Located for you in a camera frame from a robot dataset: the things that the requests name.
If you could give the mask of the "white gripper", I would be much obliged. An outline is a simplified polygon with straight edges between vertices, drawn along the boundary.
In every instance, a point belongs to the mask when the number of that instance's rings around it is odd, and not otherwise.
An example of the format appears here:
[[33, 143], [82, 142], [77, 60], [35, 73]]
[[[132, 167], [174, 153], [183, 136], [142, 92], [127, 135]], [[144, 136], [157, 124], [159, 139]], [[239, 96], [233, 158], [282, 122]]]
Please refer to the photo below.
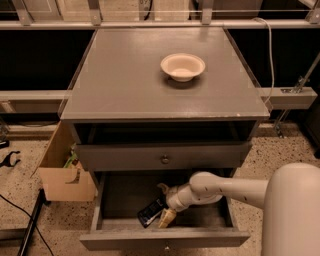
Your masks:
[[166, 195], [166, 203], [170, 208], [162, 211], [158, 227], [167, 228], [176, 218], [177, 212], [182, 212], [196, 203], [196, 197], [188, 183], [174, 187], [159, 183], [157, 187]]

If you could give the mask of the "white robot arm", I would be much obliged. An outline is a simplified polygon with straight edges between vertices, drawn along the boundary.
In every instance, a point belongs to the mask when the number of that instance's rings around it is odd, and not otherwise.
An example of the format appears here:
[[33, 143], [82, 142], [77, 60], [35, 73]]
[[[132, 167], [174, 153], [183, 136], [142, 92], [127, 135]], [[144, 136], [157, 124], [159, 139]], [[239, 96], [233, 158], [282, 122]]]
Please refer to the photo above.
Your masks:
[[180, 186], [159, 185], [166, 198], [159, 226], [192, 205], [228, 197], [263, 210], [261, 256], [320, 256], [320, 168], [291, 163], [268, 180], [223, 178], [197, 172]]

